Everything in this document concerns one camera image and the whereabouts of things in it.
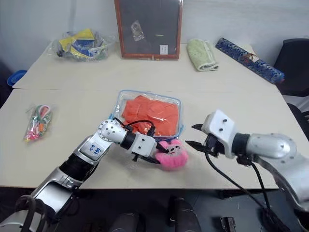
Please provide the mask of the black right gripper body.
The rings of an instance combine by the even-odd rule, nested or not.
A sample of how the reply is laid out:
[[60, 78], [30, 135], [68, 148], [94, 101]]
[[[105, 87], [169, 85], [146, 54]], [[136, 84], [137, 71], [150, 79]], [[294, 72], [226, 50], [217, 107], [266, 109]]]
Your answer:
[[213, 156], [218, 157], [220, 154], [225, 154], [225, 148], [221, 142], [212, 134], [208, 134], [204, 142], [206, 152]]

